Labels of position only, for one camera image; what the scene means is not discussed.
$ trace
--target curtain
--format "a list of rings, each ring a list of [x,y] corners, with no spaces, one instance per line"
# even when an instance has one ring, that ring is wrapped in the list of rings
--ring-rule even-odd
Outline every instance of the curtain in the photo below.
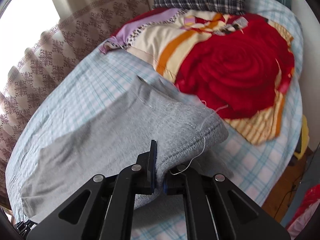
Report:
[[[29,49],[9,73],[0,92],[0,204],[7,208],[10,203],[5,168],[33,113],[77,63],[110,33],[149,10],[147,0],[53,0],[53,3],[60,23]]]

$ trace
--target gray sweater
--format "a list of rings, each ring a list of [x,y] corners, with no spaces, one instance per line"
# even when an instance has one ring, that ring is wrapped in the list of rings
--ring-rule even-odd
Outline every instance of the gray sweater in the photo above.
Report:
[[[136,196],[135,208],[141,207],[159,196],[170,168],[203,150],[204,137],[207,150],[227,136],[212,109],[183,104],[160,80],[151,86],[136,77],[110,107],[40,150],[38,165],[20,191],[24,212],[39,223],[95,174],[108,177],[135,163],[154,139],[156,191]],[[212,174],[210,167],[217,164],[212,154],[205,154],[205,169]]]

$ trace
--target gray cloth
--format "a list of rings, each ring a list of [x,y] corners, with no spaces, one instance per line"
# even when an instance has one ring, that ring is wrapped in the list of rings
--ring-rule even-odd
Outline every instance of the gray cloth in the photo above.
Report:
[[[180,103],[166,91],[160,81],[152,87],[136,77],[110,107],[41,149],[20,191],[25,214],[39,223],[95,174],[108,177],[135,163],[154,139],[157,189],[151,196],[136,196],[135,207],[141,207],[159,196],[170,168],[203,150],[204,137],[205,150],[227,138],[213,110]]]
[[[227,178],[233,176],[212,150],[194,159],[190,167],[208,177],[213,177],[217,173],[222,173]],[[132,228],[148,227],[182,214],[184,214],[182,195],[167,196],[162,192],[156,200],[134,211]]]

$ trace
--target wooden floor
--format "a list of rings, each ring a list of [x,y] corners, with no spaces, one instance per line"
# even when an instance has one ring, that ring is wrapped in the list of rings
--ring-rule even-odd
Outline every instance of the wooden floor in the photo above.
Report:
[[[275,216],[285,194],[292,189],[293,182],[296,180],[295,187],[299,185],[300,178],[297,178],[303,173],[306,166],[306,162],[307,158],[305,154],[303,158],[299,160],[295,166],[288,166],[285,169],[284,173],[278,180],[277,184],[273,187],[268,198],[262,206],[263,210],[266,211],[270,216]],[[291,195],[290,193],[287,194],[282,205],[280,206],[279,212],[275,217],[276,221],[280,222],[282,220],[283,216],[287,212],[290,202],[294,197],[294,194],[295,192],[292,192]]]

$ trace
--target blue plaid bed sheet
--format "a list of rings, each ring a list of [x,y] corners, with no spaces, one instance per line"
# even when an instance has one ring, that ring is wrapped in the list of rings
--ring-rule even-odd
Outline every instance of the blue plaid bed sheet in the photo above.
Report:
[[[302,70],[303,38],[298,19],[275,0],[246,0],[246,11],[283,25],[294,37],[295,74],[286,96],[280,136],[253,146],[226,124],[229,137],[214,148],[233,172],[231,180],[262,205],[289,163],[300,135],[302,101],[298,79]],[[160,77],[151,65],[130,53],[116,50],[103,54],[96,48],[42,103],[20,136],[6,169],[7,191],[17,221],[28,219],[23,213],[20,189],[37,165],[39,150],[108,107],[129,88],[135,75],[147,82]],[[186,103],[194,100],[189,95],[183,98]],[[184,214],[133,230],[132,240],[138,239],[187,239]]]

